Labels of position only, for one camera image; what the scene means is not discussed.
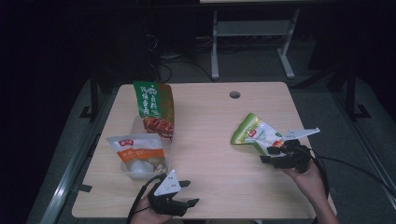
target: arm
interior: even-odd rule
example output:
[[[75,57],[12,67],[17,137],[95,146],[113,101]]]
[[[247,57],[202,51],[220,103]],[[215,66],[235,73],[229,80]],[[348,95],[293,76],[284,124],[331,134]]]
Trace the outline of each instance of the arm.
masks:
[[[283,170],[294,180],[297,187],[314,207],[318,222],[321,224],[338,224],[339,221],[330,207],[318,167],[311,161],[308,170],[300,174],[296,170]]]
[[[136,207],[136,212],[130,224],[162,224],[172,218],[172,216],[168,215],[159,215],[149,208],[149,199],[147,197],[140,200]]]

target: light wood table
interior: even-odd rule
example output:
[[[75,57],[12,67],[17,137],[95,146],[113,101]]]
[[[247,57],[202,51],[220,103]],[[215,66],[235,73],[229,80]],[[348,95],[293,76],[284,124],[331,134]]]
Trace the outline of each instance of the light wood table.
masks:
[[[250,112],[281,133],[303,128],[284,83],[171,84],[171,87],[176,117],[171,168],[176,170],[179,180],[191,181],[175,199],[200,199],[183,218],[315,217],[310,203],[288,176],[270,164],[262,164],[253,147],[230,144],[233,132]],[[240,97],[231,98],[231,91],[238,91]],[[120,158],[106,138],[129,134],[137,115],[134,87],[124,85],[83,181],[92,190],[78,193],[73,216],[128,216],[145,181],[132,180],[120,170]],[[309,146],[307,138],[301,141]]]

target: table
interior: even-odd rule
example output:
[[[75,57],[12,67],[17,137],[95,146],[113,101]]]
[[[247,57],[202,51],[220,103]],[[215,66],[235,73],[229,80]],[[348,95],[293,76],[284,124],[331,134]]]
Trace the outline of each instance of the table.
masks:
[[[281,133],[303,128],[284,83],[189,83],[171,87],[176,117],[171,168],[179,180],[191,181],[175,199],[200,199],[183,218],[315,216],[288,176],[270,164],[262,164],[253,147],[230,144],[234,130],[249,112]],[[232,91],[238,91],[240,97],[230,97]],[[130,133],[137,115],[133,85],[121,86],[83,181],[92,189],[78,193],[73,216],[128,216],[145,181],[132,180],[120,170],[120,158],[106,138]],[[307,138],[301,142],[309,146]]]

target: gray carpet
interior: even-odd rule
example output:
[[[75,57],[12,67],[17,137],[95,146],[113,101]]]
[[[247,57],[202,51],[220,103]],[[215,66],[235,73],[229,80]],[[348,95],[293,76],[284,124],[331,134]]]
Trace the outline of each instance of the gray carpet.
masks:
[[[260,50],[244,49],[235,53],[220,54],[220,79],[218,82],[283,81],[289,85],[299,83],[314,73],[306,70],[314,44],[315,42],[295,41],[290,45],[288,55],[291,67],[296,74],[294,80],[287,79],[284,74],[280,60],[276,56],[276,43],[267,43]],[[172,71],[170,83],[212,81],[208,77],[208,72],[210,72],[208,52],[198,54],[195,61],[181,57],[164,64]],[[163,79],[167,79],[170,76],[170,70],[161,67],[161,74]],[[383,162],[391,178],[396,179],[394,171],[396,163],[394,160],[396,158],[395,122],[377,102],[370,87],[361,80],[358,80],[357,83],[357,104],[364,105],[372,117],[351,122],[342,108],[343,104],[339,101],[339,98],[344,98],[345,91],[340,93],[327,91],[325,88],[327,81],[326,77],[306,90],[290,91],[305,128],[319,127],[321,129],[319,134],[309,137],[312,148],[321,156],[346,161],[373,172],[361,141],[353,131],[353,126],[358,126],[375,149],[375,153]],[[102,115],[94,122],[89,122],[88,119],[78,117],[83,107],[90,105],[89,87],[90,85],[87,83],[76,100],[28,223],[38,223],[44,215],[67,163],[75,150],[78,149],[81,141],[87,137],[94,139],[101,132],[101,127],[103,128],[117,90],[113,94],[101,94]],[[77,196],[77,187],[82,182],[89,161],[90,158],[81,169],[75,187],[70,189],[69,197],[57,223],[124,223],[124,219],[77,219],[72,217],[71,208]],[[330,182],[331,195],[342,223],[395,223],[396,210],[377,182],[344,164],[334,161],[324,161],[324,163]],[[265,220],[264,223],[310,223],[310,220]]]

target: floor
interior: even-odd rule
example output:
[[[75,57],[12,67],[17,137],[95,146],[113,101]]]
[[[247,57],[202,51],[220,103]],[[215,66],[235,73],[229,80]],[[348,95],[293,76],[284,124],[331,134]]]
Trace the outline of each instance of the floor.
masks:
[[[265,39],[257,48],[223,51],[219,55],[220,78],[217,82],[281,81],[289,86],[298,84],[317,71],[307,70],[315,40],[295,40],[290,45],[288,57],[296,75],[286,78],[276,49],[281,41]],[[210,52],[204,50],[192,61],[169,50],[163,55],[163,65],[159,67],[161,80],[168,83],[213,82],[210,78]],[[378,157],[389,179],[396,180],[396,123],[375,99],[367,83],[357,80],[356,105],[364,105],[369,119],[352,121],[345,113],[345,87],[339,92],[330,92],[326,85],[331,76],[325,77],[303,89],[290,89],[291,96],[306,128],[319,127],[321,133],[309,137],[311,145],[320,155],[336,158],[375,173],[373,153]],[[55,218],[55,223],[124,223],[125,219],[76,218],[71,215],[78,188],[94,152],[96,137],[103,129],[106,116],[117,95],[100,93],[100,112],[97,119],[79,117],[85,106],[90,105],[90,82],[81,90],[69,115],[63,135],[56,149],[46,180],[40,190],[27,223],[42,220],[53,193],[63,178],[69,162],[81,147],[89,147],[83,166],[72,187],[64,206]],[[325,161],[331,185],[331,195],[342,223],[394,223],[396,210],[394,199],[389,200],[384,189],[371,177],[349,166],[333,161]],[[252,223],[252,220],[212,220],[210,223]],[[264,220],[264,223],[311,223],[312,220]]]

